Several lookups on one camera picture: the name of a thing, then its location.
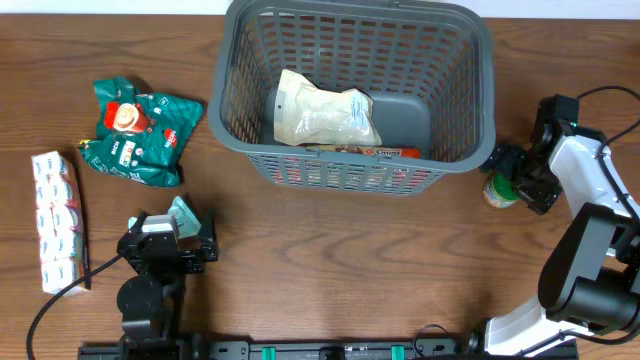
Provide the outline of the green lid jar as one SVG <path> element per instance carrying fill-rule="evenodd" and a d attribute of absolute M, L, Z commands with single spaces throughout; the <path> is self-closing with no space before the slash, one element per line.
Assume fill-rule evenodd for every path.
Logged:
<path fill-rule="evenodd" d="M 494 173 L 483 188 L 485 200 L 493 207 L 507 208 L 515 204 L 519 195 L 513 190 L 511 181 L 502 174 Z"/>

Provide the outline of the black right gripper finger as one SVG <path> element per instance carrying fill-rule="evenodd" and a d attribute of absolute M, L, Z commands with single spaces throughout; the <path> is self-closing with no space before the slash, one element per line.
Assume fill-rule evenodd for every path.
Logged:
<path fill-rule="evenodd" d="M 517 183 L 514 192 L 529 209 L 539 215 L 546 214 L 558 198 L 558 186 L 548 183 Z"/>
<path fill-rule="evenodd" d="M 525 150 L 508 143 L 497 144 L 488 159 L 480 166 L 483 172 L 513 176 L 525 157 Z"/>

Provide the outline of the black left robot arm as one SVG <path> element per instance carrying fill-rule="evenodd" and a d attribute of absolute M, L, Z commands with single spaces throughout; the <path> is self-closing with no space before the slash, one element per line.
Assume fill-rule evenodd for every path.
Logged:
<path fill-rule="evenodd" d="M 124 335 L 120 359 L 207 359 L 209 346 L 200 335 L 179 332 L 186 277 L 218 260 L 214 218 L 207 215 L 196 234 L 197 247 L 181 250 L 171 215 L 143 212 L 121 237 L 117 253 L 136 272 L 117 294 Z"/>

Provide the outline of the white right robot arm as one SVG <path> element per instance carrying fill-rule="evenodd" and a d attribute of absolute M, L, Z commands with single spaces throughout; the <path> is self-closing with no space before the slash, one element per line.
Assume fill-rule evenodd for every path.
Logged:
<path fill-rule="evenodd" d="M 606 346 L 639 335 L 639 206 L 611 159 L 613 139 L 579 123 L 580 99 L 538 105 L 531 147 L 499 144 L 482 165 L 487 202 L 539 215 L 560 196 L 572 222 L 541 271 L 537 294 L 472 333 L 466 353 L 575 359 L 578 339 Z"/>

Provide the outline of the white paper pouch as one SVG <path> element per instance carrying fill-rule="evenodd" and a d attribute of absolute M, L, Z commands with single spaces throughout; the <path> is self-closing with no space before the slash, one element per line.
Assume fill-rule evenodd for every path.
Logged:
<path fill-rule="evenodd" d="M 281 72 L 274 104 L 274 139 L 286 145 L 380 146 L 373 100 L 357 89 L 332 92 L 303 75 Z"/>

